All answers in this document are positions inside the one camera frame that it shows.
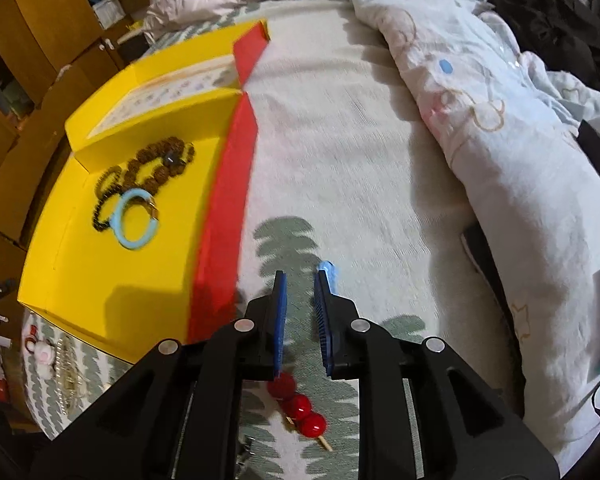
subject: blue dot on blanket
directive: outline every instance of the blue dot on blanket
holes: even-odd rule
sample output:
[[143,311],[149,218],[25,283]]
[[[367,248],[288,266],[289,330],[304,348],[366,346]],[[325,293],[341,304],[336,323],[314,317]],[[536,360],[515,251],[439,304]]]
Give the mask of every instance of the blue dot on blanket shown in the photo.
[[445,74],[451,74],[454,71],[454,68],[451,66],[451,63],[449,63],[446,59],[440,60],[440,68]]

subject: light blue object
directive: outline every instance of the light blue object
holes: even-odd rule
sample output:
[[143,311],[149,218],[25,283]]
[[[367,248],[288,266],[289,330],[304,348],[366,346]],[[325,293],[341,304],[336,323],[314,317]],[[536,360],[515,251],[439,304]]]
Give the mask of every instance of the light blue object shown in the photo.
[[446,59],[440,60],[440,68],[445,74],[451,74],[454,71],[453,66]]
[[327,260],[323,260],[318,264],[317,267],[315,267],[315,269],[323,270],[326,273],[327,282],[329,283],[329,290],[331,291],[331,294],[337,296],[338,293],[336,291],[336,281],[338,277],[338,271],[336,270],[336,266]]
[[[122,215],[125,213],[126,205],[132,198],[142,198],[145,200],[150,208],[149,214],[151,215],[151,219],[149,220],[149,225],[147,226],[146,231],[140,237],[140,239],[135,241],[127,240],[124,231],[122,230]],[[144,247],[149,243],[149,241],[151,241],[158,229],[158,210],[155,207],[154,197],[151,196],[148,191],[140,189],[139,187],[130,189],[122,197],[120,197],[120,200],[116,205],[116,210],[109,219],[109,223],[113,229],[113,234],[116,235],[120,245],[122,245],[124,248],[134,250]]]

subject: wooden stick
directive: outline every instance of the wooden stick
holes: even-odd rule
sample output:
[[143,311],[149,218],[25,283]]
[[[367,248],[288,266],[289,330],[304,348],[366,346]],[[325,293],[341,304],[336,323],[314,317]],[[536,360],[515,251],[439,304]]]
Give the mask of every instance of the wooden stick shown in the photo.
[[329,452],[333,452],[333,447],[331,447],[331,445],[326,441],[326,439],[323,436],[319,436],[317,440],[318,442],[320,442],[320,444],[322,444],[324,449],[326,449]]

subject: black beaded bracelet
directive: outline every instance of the black beaded bracelet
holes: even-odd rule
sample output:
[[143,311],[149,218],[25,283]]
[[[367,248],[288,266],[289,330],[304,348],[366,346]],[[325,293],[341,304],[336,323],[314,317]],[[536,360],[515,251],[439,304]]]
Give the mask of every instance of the black beaded bracelet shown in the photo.
[[102,176],[98,179],[98,181],[96,182],[96,197],[98,200],[102,200],[102,197],[104,195],[104,193],[106,192],[106,190],[102,190],[102,184],[104,184],[104,182],[106,181],[107,177],[111,176],[111,175],[115,175],[115,180],[113,181],[113,183],[111,184],[111,186],[115,186],[118,183],[118,180],[120,179],[120,175],[122,175],[122,168],[120,168],[120,166],[112,166],[111,168],[109,168],[107,171],[105,171]]
[[113,186],[109,187],[109,189],[107,189],[102,194],[102,197],[98,201],[96,208],[93,210],[93,228],[96,229],[96,231],[102,232],[102,231],[105,231],[106,229],[109,229],[109,227],[111,227],[108,219],[105,220],[104,222],[100,221],[100,211],[102,210],[102,206],[104,206],[104,203],[109,198],[111,198],[112,196],[117,195],[119,193],[120,193],[120,184],[114,184]]

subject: open cardboard box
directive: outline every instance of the open cardboard box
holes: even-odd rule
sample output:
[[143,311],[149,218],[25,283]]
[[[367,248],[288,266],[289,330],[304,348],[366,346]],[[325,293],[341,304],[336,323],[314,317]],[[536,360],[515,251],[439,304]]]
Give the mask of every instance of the open cardboard box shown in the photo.
[[[132,363],[164,338],[200,340],[232,319],[257,131],[240,88],[268,41],[264,22],[203,34],[129,66],[69,118],[74,155],[38,221],[21,303]],[[124,168],[169,136],[192,142],[195,158],[159,189],[155,237],[127,250],[111,230],[92,227],[94,186],[107,168]],[[132,206],[126,236],[138,238],[147,222],[144,208]]]

